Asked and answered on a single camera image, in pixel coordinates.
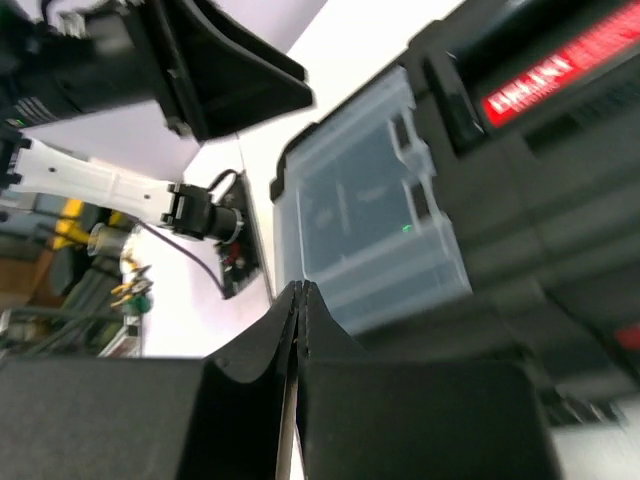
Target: clear storage box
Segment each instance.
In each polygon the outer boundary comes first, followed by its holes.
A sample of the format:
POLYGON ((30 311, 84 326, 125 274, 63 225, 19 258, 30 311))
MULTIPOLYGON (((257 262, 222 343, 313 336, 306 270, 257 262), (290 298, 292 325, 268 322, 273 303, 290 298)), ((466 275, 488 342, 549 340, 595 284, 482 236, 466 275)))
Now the clear storage box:
POLYGON ((287 156, 275 204, 276 282, 316 282, 350 333, 470 291, 449 219, 436 205, 429 148, 397 68, 287 156))

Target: green light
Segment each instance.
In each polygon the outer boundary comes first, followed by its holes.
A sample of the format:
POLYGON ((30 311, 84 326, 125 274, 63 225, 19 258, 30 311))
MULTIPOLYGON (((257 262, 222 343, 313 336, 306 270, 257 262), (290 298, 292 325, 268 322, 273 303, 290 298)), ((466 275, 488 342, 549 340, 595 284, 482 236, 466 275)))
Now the green light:
POLYGON ((22 120, 18 120, 17 118, 10 118, 7 120, 7 123, 12 127, 22 128, 24 127, 24 122, 22 120))

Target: metal rod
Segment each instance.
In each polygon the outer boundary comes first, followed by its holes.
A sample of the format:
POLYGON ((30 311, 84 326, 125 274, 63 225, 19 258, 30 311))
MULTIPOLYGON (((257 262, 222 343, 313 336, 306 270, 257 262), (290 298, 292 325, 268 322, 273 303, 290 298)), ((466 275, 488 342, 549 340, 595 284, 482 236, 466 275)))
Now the metal rod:
POLYGON ((122 322, 122 316, 120 315, 93 315, 86 312, 79 312, 76 310, 62 310, 58 308, 48 307, 16 307, 8 309, 12 315, 29 315, 36 317, 51 317, 59 318, 61 320, 75 320, 75 319, 87 319, 97 320, 108 323, 122 322))
POLYGON ((38 208, 34 208, 33 210, 27 213, 31 215, 40 215, 42 217, 56 218, 58 220, 67 220, 70 222, 77 222, 80 219, 80 216, 62 215, 61 213, 51 212, 48 210, 40 210, 38 208))
MULTIPOLYGON (((123 321, 122 317, 118 317, 118 318, 120 322, 123 321)), ((67 323, 60 330, 51 334, 47 339, 43 340, 35 347, 27 350, 24 353, 24 355, 27 357, 38 355, 39 353, 44 352, 47 348, 49 348, 54 343, 58 342, 59 340, 62 340, 66 335, 73 332, 76 328, 81 327, 84 322, 91 321, 91 320, 98 320, 98 319, 100 319, 100 316, 93 316, 90 314, 81 316, 79 318, 75 318, 74 320, 71 320, 69 323, 67 323)))

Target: yellow object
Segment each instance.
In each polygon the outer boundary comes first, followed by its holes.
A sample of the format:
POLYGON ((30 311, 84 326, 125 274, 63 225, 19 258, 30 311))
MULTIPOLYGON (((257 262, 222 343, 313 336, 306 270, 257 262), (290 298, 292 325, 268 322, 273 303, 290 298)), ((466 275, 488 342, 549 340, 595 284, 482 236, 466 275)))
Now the yellow object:
POLYGON ((127 265, 129 265, 129 268, 131 269, 132 272, 136 270, 140 270, 140 265, 138 265, 138 262, 136 262, 132 258, 127 257, 127 258, 123 258, 123 260, 127 262, 127 265))
MULTIPOLYGON (((80 200, 69 199, 60 212, 63 217, 77 218, 82 213, 84 203, 80 200)), ((56 232, 71 237, 76 242, 87 243, 89 234, 83 232, 78 227, 78 222, 73 220, 61 219, 56 223, 56 232)), ((71 245, 71 241, 64 237, 55 237, 53 240, 53 249, 59 250, 67 245, 71 245)))
POLYGON ((124 215, 120 212, 113 212, 111 214, 111 218, 109 218, 109 226, 113 227, 113 226, 118 226, 120 225, 120 223, 122 222, 122 220, 124 220, 124 215))
POLYGON ((118 301, 113 302, 111 304, 111 308, 119 307, 120 305, 123 305, 123 304, 127 303, 129 300, 132 300, 132 299, 133 299, 133 295, 127 294, 127 295, 123 296, 122 298, 120 298, 118 301))
POLYGON ((113 295, 117 295, 118 293, 122 292, 123 290, 126 290, 128 288, 131 288, 133 284, 131 282, 129 283, 123 283, 122 285, 118 285, 117 287, 115 287, 113 290, 111 290, 111 293, 113 295))

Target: white surface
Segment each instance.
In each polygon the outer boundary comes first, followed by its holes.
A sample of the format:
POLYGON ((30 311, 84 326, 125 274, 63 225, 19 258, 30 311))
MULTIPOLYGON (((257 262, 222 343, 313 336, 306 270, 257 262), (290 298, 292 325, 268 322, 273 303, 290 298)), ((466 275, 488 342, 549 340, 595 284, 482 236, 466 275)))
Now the white surface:
MULTIPOLYGON (((207 186, 222 170, 242 169, 233 139, 210 144, 203 153, 185 172, 187 182, 207 186)), ((218 273, 212 241, 171 239, 218 273)), ((147 232, 139 241, 136 259, 151 265, 148 277, 154 282, 153 310, 144 320, 145 356, 203 357, 228 343, 268 310, 264 277, 225 301, 204 270, 182 253, 147 232)))
MULTIPOLYGON (((18 0, 39 18, 39 0, 18 0)), ((326 0, 219 0, 239 23, 276 48, 286 51, 326 0)), ((52 12, 86 8, 99 0, 59 0, 52 12)), ((72 150, 90 153, 152 178, 179 180, 198 152, 193 139, 180 139, 164 128, 155 102, 29 129, 29 135, 72 150)))
POLYGON ((621 425, 559 430, 554 435, 566 480, 640 478, 640 399, 620 405, 621 425))
POLYGON ((306 125, 321 119, 385 67, 427 24, 444 17, 459 3, 396 0, 392 8, 384 8, 365 0, 333 0, 289 51, 309 73, 316 107, 240 135, 271 285, 275 285, 275 262, 269 182, 275 177, 284 146, 306 125))

